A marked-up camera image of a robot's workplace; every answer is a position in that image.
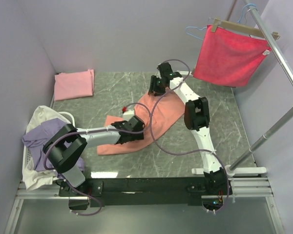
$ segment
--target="white laundry basket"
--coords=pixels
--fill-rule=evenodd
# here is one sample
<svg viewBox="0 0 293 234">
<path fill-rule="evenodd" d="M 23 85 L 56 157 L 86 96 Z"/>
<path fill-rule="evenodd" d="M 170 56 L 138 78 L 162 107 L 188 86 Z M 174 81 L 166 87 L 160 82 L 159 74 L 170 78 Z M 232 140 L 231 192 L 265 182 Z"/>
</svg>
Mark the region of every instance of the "white laundry basket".
<svg viewBox="0 0 293 234">
<path fill-rule="evenodd" d="M 75 119 L 71 113 L 63 111 L 63 112 L 59 112 L 59 114 L 63 115 L 65 118 L 67 118 L 73 124 L 73 126 L 75 126 Z M 24 146 L 22 173 L 23 173 L 23 171 L 24 171 L 25 167 L 27 166 L 30 159 L 31 159 L 30 151 L 27 149 L 26 146 Z"/>
</svg>

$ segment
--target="wooden hanger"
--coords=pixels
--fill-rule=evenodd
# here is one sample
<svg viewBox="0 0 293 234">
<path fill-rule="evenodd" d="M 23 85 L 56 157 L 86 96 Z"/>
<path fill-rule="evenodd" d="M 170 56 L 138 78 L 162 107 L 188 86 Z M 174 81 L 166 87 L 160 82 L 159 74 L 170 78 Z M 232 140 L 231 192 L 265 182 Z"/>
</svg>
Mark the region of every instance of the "wooden hanger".
<svg viewBox="0 0 293 234">
<path fill-rule="evenodd" d="M 220 20 L 215 18 L 214 19 L 214 23 L 213 23 L 213 27 L 211 28 L 211 31 L 214 33 L 216 32 L 217 27 L 222 27 L 224 29 L 230 29 L 236 32 L 240 32 L 240 33 L 244 33 L 244 34 L 249 34 L 255 37 L 259 37 L 259 38 L 265 38 L 264 34 L 257 28 L 252 28 L 243 24 L 239 24 L 239 23 L 233 23 L 230 21 L 225 21 L 225 20 Z M 273 32 L 272 33 L 272 37 L 275 40 L 278 40 L 280 35 L 277 32 Z"/>
</svg>

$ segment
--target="marble tile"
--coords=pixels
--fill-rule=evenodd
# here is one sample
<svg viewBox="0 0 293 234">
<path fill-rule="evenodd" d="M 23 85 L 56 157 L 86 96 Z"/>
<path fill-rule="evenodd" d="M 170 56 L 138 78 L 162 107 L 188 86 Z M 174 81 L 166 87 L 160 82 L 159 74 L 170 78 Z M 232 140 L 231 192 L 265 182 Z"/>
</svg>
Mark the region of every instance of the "marble tile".
<svg viewBox="0 0 293 234">
<path fill-rule="evenodd" d="M 56 101 L 56 111 L 68 111 L 80 128 L 102 127 L 106 115 L 121 116 L 121 109 L 138 101 L 148 91 L 154 73 L 97 73 L 93 97 Z M 210 134 L 217 155 L 224 164 L 233 163 L 249 146 L 239 110 L 231 88 L 216 86 L 189 77 L 187 84 L 194 92 L 209 100 Z M 197 149 L 196 141 L 185 127 L 181 117 L 158 142 L 172 152 Z M 130 154 L 98 156 L 97 149 L 82 154 L 86 176 L 91 172 L 118 172 L 118 177 L 190 176 L 192 168 L 202 168 L 199 153 L 172 156 L 162 152 L 155 144 Z M 256 166 L 253 158 L 242 166 Z"/>
</svg>

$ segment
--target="purple garment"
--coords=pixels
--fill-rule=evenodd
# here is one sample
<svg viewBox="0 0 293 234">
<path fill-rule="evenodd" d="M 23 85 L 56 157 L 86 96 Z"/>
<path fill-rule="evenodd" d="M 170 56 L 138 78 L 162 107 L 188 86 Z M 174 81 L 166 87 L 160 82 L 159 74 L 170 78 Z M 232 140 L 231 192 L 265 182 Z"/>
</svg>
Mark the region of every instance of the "purple garment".
<svg viewBox="0 0 293 234">
<path fill-rule="evenodd" d="M 47 120 L 22 137 L 24 145 L 29 149 L 33 158 L 35 171 L 45 171 L 43 166 L 45 154 L 42 151 L 42 148 L 66 124 L 66 122 L 60 120 L 59 118 Z M 53 167 L 49 160 L 47 160 L 46 164 L 48 167 Z M 76 162 L 76 165 L 81 171 L 84 171 L 84 160 L 81 157 Z"/>
</svg>

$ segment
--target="folded pink cloth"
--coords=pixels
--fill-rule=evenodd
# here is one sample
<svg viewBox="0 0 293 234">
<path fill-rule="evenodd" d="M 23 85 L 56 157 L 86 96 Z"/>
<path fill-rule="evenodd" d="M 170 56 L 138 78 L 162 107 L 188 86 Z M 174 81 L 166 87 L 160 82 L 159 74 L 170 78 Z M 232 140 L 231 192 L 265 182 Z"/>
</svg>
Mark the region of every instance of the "folded pink cloth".
<svg viewBox="0 0 293 234">
<path fill-rule="evenodd" d="M 151 111 L 159 97 L 144 94 L 139 102 L 145 104 Z M 135 106 L 135 114 L 143 120 L 146 126 L 149 125 L 149 115 L 141 105 Z M 185 112 L 185 105 L 175 93 L 167 94 L 157 104 L 153 118 L 152 129 L 156 139 L 161 137 Z M 104 126 L 110 125 L 115 121 L 122 121 L 120 117 L 107 116 Z M 126 154 L 143 149 L 153 142 L 150 129 L 144 132 L 143 140 L 136 140 L 117 145 L 98 146 L 98 155 Z"/>
<path fill-rule="evenodd" d="M 231 87 L 248 83 L 271 48 L 265 40 L 207 26 L 193 76 L 213 84 Z"/>
<path fill-rule="evenodd" d="M 55 75 L 54 100 L 66 100 L 93 95 L 94 71 Z"/>
</svg>

